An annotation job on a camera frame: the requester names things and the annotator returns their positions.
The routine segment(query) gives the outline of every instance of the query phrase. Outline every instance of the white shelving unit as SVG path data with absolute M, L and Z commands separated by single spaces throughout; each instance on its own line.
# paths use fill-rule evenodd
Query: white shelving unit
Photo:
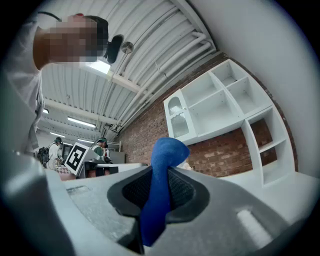
M 290 138 L 277 108 L 256 80 L 232 60 L 215 66 L 163 103 L 169 136 L 186 145 L 241 127 L 252 171 L 263 187 L 295 171 Z M 272 142 L 258 147 L 251 125 L 261 119 Z M 270 149 L 275 149 L 277 160 L 262 166 L 261 154 Z

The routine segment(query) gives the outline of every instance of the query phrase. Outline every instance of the white shirt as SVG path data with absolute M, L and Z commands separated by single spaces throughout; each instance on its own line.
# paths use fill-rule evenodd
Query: white shirt
M 46 163 L 47 169 L 54 170 L 56 168 L 56 158 L 58 158 L 58 150 L 59 147 L 57 146 L 57 144 L 51 144 L 49 148 L 49 161 Z
M 29 147 L 26 149 L 32 152 L 38 148 L 36 137 L 37 124 L 44 109 L 42 95 L 41 71 L 37 69 L 34 62 L 33 45 L 38 23 L 36 19 L 24 23 L 2 64 L 3 75 L 20 94 L 23 101 L 36 113 L 28 138 Z

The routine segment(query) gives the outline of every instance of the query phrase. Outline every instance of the black headphones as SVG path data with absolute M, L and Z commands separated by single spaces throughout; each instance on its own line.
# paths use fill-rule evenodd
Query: black headphones
M 62 22 L 62 19 L 58 18 L 51 12 L 47 11 L 38 11 L 38 14 L 44 14 L 55 18 L 57 21 Z M 107 59 L 109 64 L 113 64 L 117 60 L 117 56 L 120 50 L 120 47 L 124 41 L 124 36 L 119 34 L 113 37 L 112 41 L 109 42 L 109 33 L 108 33 L 108 22 L 98 16 L 87 15 L 84 16 L 87 19 L 91 19 L 97 23 L 97 48 L 88 50 L 89 53 L 89 62 L 94 62 L 97 60 L 98 56 L 102 55 L 102 52 L 106 50 L 104 58 Z

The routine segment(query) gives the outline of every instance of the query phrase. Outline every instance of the black mesh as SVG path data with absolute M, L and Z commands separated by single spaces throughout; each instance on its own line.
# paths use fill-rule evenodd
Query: black mesh
M 149 198 L 151 178 L 152 170 L 126 185 L 122 190 L 123 196 L 142 209 Z
M 171 210 L 183 206 L 194 196 L 194 188 L 171 171 L 168 171 Z

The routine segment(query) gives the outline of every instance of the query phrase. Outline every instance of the corrugated metal ceiling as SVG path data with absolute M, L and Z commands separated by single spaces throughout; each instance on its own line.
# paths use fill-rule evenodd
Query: corrugated metal ceiling
M 60 18 L 84 13 L 106 19 L 109 23 L 110 41 L 115 35 L 122 34 L 124 41 L 134 44 L 131 54 L 119 52 L 117 61 L 110 70 L 140 87 L 157 72 L 158 67 L 195 39 L 192 35 L 195 28 L 169 0 L 54 0 L 47 2 L 39 10 L 51 12 Z M 201 43 L 195 45 L 176 62 L 201 46 Z M 57 64 L 43 69 L 42 92 L 46 99 L 116 120 L 136 95 L 135 92 L 91 72 Z M 87 132 L 88 127 L 74 126 L 74 123 L 67 120 L 68 116 L 72 117 L 72 114 L 51 109 L 39 127 L 94 139 L 92 132 Z M 87 120 L 81 116 L 74 118 Z M 70 131 L 65 126 L 62 128 L 57 125 L 59 122 L 69 125 Z M 97 124 L 94 132 L 102 133 L 104 123 L 96 120 L 86 122 Z M 71 125 L 83 128 L 83 132 L 73 130 Z

